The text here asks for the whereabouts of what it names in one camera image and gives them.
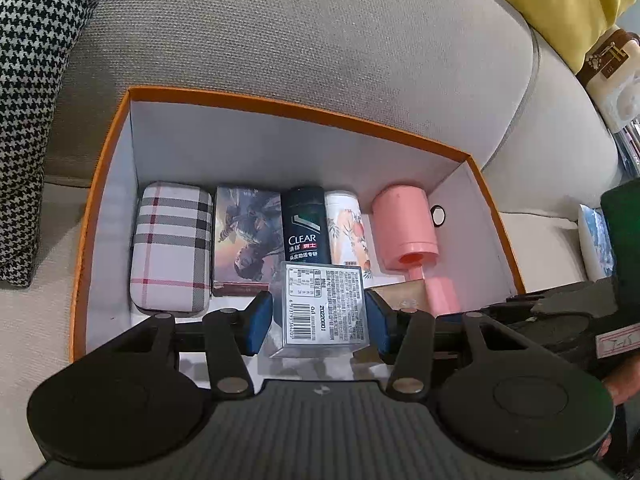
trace black round pad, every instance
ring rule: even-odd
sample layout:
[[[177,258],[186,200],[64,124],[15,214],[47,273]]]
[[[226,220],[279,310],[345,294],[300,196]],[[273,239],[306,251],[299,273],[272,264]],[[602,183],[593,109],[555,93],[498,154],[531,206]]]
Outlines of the black round pad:
[[[527,351],[495,352],[459,370],[443,384],[438,412],[478,454],[545,468],[592,456],[614,417],[599,380]]]
[[[49,378],[27,419],[52,458],[87,468],[146,462],[180,446],[203,414],[198,387],[144,354],[89,357]]]
[[[518,332],[539,345],[556,346],[562,343],[570,344],[588,327],[588,316],[562,314],[527,323],[519,328]]]

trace book cover illustration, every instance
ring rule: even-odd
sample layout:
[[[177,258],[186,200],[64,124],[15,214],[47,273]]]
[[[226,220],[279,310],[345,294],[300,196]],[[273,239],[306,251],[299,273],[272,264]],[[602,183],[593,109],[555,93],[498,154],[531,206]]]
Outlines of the book cover illustration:
[[[284,260],[280,194],[218,187],[214,295],[252,295],[278,279]]]
[[[359,266],[363,279],[370,280],[373,276],[371,261],[360,212],[343,208],[332,209],[332,212],[334,216],[329,214],[327,218],[332,262]]]

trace plaid case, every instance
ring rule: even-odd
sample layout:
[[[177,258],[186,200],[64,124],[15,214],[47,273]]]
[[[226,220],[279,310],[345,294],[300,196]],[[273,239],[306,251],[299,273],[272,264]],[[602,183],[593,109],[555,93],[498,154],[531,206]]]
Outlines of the plaid case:
[[[193,186],[155,182],[142,195],[130,295],[140,308],[199,312],[209,305],[213,200]]]

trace book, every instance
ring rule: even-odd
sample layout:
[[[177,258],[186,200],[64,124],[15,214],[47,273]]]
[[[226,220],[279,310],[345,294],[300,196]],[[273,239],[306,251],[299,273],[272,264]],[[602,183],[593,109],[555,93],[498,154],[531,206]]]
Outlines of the book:
[[[280,194],[244,187],[216,191],[214,296],[253,296],[278,279],[284,261]]]
[[[626,152],[631,160],[631,164],[634,168],[633,176],[640,175],[640,154],[636,151],[633,141],[631,140],[631,136],[629,132],[624,129],[620,131],[620,139],[626,149]]]
[[[631,178],[635,178],[639,176],[636,172],[636,168],[631,160],[631,156],[627,153],[627,148],[625,147],[625,143],[622,141],[622,132],[616,132],[612,134],[613,140],[616,143],[616,147],[618,148],[618,155],[620,156],[620,160],[622,161],[622,165],[625,168],[626,174]]]
[[[634,146],[638,151],[638,155],[640,155],[640,123],[638,123],[637,120],[634,119],[633,121],[631,121],[631,124],[626,127],[626,130],[629,132],[629,135],[631,135],[631,139],[633,140]]]

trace beige sofa cushion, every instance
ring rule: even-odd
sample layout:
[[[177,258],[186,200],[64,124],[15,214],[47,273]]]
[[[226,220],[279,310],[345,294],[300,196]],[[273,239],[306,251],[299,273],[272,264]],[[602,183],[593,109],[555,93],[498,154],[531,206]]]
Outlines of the beige sofa cushion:
[[[27,400],[68,364],[69,304],[86,189],[45,184],[40,250],[30,288],[0,286],[0,478],[43,462],[27,426]]]
[[[343,112],[484,164],[532,68],[504,0],[101,0],[71,55],[49,176],[87,181],[127,86],[219,89]]]
[[[527,292],[587,280],[578,224],[530,214],[500,216]]]
[[[540,67],[504,144],[482,170],[504,212],[577,220],[620,182],[618,152],[587,92],[536,33]]]

